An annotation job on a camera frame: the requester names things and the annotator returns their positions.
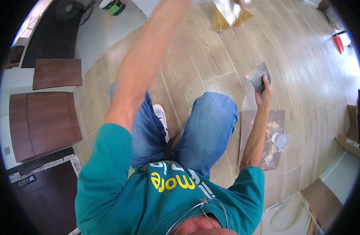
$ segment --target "teal shirt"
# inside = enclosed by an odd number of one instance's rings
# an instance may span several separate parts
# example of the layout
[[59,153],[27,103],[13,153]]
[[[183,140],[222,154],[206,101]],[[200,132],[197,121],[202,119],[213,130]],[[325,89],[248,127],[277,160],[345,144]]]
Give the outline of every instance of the teal shirt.
[[[75,213],[83,234],[165,234],[205,197],[222,202],[228,228],[238,234],[252,234],[258,226],[264,192],[264,174],[259,168],[244,168],[234,184],[224,189],[172,161],[148,163],[128,179],[131,156],[132,139],[126,129],[115,124],[100,127],[77,182]],[[217,200],[209,201],[203,210],[214,214],[226,228]],[[197,210],[193,216],[201,214]]]

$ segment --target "clear plastic cup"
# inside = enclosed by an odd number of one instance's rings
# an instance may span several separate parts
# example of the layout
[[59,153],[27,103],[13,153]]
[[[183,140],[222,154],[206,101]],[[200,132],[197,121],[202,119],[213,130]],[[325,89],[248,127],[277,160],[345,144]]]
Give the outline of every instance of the clear plastic cup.
[[282,133],[274,133],[271,136],[271,141],[273,141],[273,143],[278,146],[279,150],[282,152],[287,151],[292,143],[292,139],[290,135],[285,135]]

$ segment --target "white sneaker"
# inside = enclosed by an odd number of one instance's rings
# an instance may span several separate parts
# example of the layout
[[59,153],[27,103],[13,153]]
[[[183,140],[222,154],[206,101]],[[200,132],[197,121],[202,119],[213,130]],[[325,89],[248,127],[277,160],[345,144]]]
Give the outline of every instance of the white sneaker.
[[168,129],[167,129],[167,122],[166,122],[166,115],[164,114],[164,109],[161,105],[155,104],[153,105],[154,113],[159,118],[160,122],[164,126],[164,130],[166,131],[166,142],[169,141]]

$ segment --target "cardboard box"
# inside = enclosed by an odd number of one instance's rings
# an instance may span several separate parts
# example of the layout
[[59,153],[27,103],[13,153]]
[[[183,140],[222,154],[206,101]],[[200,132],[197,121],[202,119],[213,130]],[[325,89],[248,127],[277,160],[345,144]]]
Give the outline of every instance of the cardboard box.
[[360,157],[360,144],[358,142],[358,133],[356,127],[356,106],[347,105],[348,118],[350,119],[350,128],[347,135],[338,135],[337,142],[339,145],[350,153]]

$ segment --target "red object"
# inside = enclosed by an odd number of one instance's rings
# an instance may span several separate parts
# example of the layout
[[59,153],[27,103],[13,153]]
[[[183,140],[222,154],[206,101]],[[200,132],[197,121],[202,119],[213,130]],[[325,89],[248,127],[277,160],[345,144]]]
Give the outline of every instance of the red object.
[[334,40],[335,40],[335,43],[337,44],[339,53],[342,54],[344,52],[344,49],[343,49],[343,44],[342,44],[341,38],[337,34],[334,34]]

